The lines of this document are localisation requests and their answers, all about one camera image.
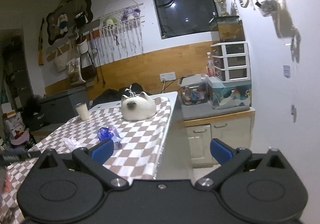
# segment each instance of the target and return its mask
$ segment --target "ceramic cat figurine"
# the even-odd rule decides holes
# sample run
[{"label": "ceramic cat figurine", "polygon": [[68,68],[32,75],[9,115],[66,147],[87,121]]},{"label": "ceramic cat figurine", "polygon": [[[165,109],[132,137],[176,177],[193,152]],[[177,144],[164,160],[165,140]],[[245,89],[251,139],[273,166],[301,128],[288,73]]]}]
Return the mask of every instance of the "ceramic cat figurine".
[{"label": "ceramic cat figurine", "polygon": [[141,92],[139,96],[121,97],[121,113],[126,121],[139,121],[149,119],[156,114],[155,101],[145,92]]}]

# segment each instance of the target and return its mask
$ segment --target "glass vase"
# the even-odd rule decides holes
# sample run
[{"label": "glass vase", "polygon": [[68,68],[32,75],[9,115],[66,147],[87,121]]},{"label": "glass vase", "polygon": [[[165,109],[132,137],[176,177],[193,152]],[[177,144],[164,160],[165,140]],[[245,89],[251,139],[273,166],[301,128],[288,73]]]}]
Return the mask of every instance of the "glass vase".
[{"label": "glass vase", "polygon": [[220,16],[230,16],[230,14],[227,12],[227,3],[226,2],[219,2],[220,7]]}]

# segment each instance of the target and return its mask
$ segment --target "plastic bottle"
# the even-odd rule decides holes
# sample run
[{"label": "plastic bottle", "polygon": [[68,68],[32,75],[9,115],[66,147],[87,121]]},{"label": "plastic bottle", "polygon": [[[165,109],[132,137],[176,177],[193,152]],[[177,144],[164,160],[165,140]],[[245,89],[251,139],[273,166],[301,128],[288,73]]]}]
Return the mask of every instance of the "plastic bottle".
[{"label": "plastic bottle", "polygon": [[216,75],[216,72],[214,70],[214,62],[212,60],[211,52],[207,52],[207,71],[208,71],[209,77]]}]

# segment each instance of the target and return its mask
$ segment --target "blue plastic bag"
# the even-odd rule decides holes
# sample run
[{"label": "blue plastic bag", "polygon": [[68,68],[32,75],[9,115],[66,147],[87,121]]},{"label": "blue plastic bag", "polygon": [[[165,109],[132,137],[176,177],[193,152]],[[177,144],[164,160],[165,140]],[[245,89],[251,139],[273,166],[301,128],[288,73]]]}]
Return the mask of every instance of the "blue plastic bag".
[{"label": "blue plastic bag", "polygon": [[121,137],[118,133],[118,130],[114,126],[101,127],[97,131],[98,138],[100,142],[105,139],[111,138],[114,143],[114,149],[122,149],[122,144],[120,143]]}]

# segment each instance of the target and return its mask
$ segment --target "window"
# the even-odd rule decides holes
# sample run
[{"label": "window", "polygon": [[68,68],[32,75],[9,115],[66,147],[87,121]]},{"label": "window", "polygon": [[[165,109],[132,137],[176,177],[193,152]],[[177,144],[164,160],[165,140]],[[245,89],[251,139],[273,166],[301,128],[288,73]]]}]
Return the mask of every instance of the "window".
[{"label": "window", "polygon": [[213,0],[154,0],[162,38],[207,32]]}]

